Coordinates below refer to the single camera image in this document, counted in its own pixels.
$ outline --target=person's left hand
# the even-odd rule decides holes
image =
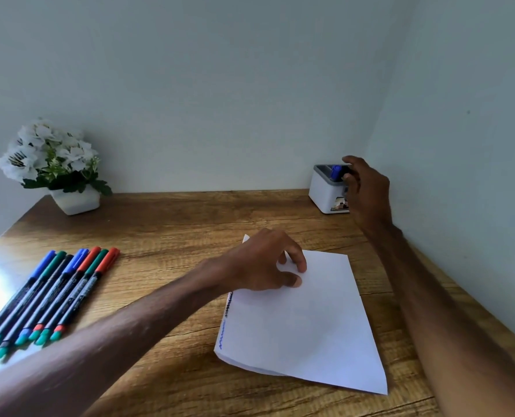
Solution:
[[[246,242],[238,245],[217,261],[229,269],[224,284],[228,291],[239,288],[261,291],[273,288],[299,287],[302,278],[295,273],[277,269],[277,261],[286,263],[285,251],[296,264],[298,272],[306,271],[302,248],[286,232],[263,228]]]

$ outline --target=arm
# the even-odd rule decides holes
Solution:
[[[379,255],[443,414],[515,416],[515,363],[452,300],[392,223],[389,180],[357,157],[352,217]]]
[[[261,230],[224,255],[0,372],[0,415],[76,416],[196,310],[239,288],[298,287],[281,272],[285,250],[306,270],[302,249],[282,231]]]

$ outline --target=white wall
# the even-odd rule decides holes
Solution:
[[[407,236],[515,331],[515,0],[421,0],[367,157]]]
[[[0,153],[82,128],[118,192],[306,187],[363,153],[415,0],[0,0]],[[0,233],[39,193],[0,173]]]

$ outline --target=potted plant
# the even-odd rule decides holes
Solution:
[[[64,132],[40,119],[23,125],[0,158],[0,168],[25,189],[47,187],[57,205],[74,215],[99,207],[100,193],[112,194],[99,180],[98,153],[80,132]]]

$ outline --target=forearm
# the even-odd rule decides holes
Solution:
[[[214,261],[0,372],[0,415],[76,416],[149,349],[225,292]]]
[[[400,230],[364,231],[385,267],[417,354],[447,417],[515,415],[515,363],[452,300]]]

